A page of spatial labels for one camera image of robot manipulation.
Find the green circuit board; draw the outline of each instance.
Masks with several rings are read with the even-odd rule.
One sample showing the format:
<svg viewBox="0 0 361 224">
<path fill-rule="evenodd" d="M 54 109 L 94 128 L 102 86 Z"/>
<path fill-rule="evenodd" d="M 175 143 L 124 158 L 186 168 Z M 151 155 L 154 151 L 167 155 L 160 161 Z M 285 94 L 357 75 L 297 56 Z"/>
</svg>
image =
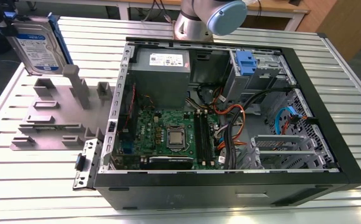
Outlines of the green circuit board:
<svg viewBox="0 0 361 224">
<path fill-rule="evenodd" d="M 138 162 L 132 156 L 187 156 L 194 158 L 194 169 L 218 169 L 218 158 L 215 157 L 214 139 L 211 138 L 212 163 L 202 164 L 198 161 L 196 141 L 195 141 L 195 120 L 194 112 L 184 111 L 154 111 L 140 110 L 136 126 L 136 139 L 132 146 L 132 153 L 124 157 L 124 163 Z M 219 123 L 216 114 L 208 114 L 210 127 Z M 168 148 L 168 132 L 182 130 L 186 144 L 180 149 Z M 138 169 L 138 165 L 128 165 L 128 169 Z"/>
</svg>

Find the metal bracket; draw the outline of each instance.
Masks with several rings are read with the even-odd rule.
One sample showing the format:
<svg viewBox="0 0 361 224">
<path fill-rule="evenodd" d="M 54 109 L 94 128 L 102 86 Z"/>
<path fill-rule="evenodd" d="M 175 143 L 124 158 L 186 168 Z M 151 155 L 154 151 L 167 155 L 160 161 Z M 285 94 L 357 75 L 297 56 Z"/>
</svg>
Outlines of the metal bracket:
<svg viewBox="0 0 361 224">
<path fill-rule="evenodd" d="M 76 160 L 76 178 L 74 190 L 96 190 L 94 187 L 103 143 L 99 139 L 86 142 Z"/>
</svg>

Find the blue drive bracket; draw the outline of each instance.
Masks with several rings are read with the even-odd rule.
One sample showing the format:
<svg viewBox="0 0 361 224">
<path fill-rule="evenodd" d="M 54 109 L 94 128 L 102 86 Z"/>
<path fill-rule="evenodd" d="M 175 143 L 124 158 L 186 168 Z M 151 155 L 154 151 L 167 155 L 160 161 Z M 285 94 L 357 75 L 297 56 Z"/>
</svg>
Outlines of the blue drive bracket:
<svg viewBox="0 0 361 224">
<path fill-rule="evenodd" d="M 59 45 L 60 45 L 63 55 L 64 55 L 66 60 L 67 60 L 67 63 L 74 64 L 74 60 L 71 59 L 70 52 L 68 52 L 68 49 L 67 49 L 67 44 L 64 42 L 64 38 L 63 38 L 60 29 L 59 29 L 59 24 L 58 24 L 59 16 L 52 15 L 52 13 L 50 13 L 48 18 L 50 18 L 50 24 L 51 24 L 54 34 L 55 34 L 55 37 L 56 37 Z"/>
<path fill-rule="evenodd" d="M 252 76 L 258 70 L 258 61 L 251 51 L 236 51 L 236 62 L 242 76 Z"/>
</svg>

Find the hard drive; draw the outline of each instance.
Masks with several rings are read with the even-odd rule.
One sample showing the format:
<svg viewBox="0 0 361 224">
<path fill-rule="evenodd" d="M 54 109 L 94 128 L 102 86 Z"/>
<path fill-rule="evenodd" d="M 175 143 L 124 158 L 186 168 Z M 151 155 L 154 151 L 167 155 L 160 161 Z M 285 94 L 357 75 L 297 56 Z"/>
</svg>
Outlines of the hard drive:
<svg viewBox="0 0 361 224">
<path fill-rule="evenodd" d="M 16 36 L 8 41 L 31 75 L 62 75 L 72 59 L 59 30 L 58 17 L 18 16 L 12 21 Z"/>
</svg>

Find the cpu socket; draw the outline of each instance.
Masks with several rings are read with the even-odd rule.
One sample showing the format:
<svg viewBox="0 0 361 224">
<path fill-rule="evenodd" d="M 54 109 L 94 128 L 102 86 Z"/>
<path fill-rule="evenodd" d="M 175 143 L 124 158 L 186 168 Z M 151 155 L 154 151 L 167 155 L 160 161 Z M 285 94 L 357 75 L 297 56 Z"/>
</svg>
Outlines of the cpu socket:
<svg viewBox="0 0 361 224">
<path fill-rule="evenodd" d="M 167 129 L 167 148 L 174 152 L 179 152 L 186 148 L 184 127 L 171 126 L 171 128 Z"/>
</svg>

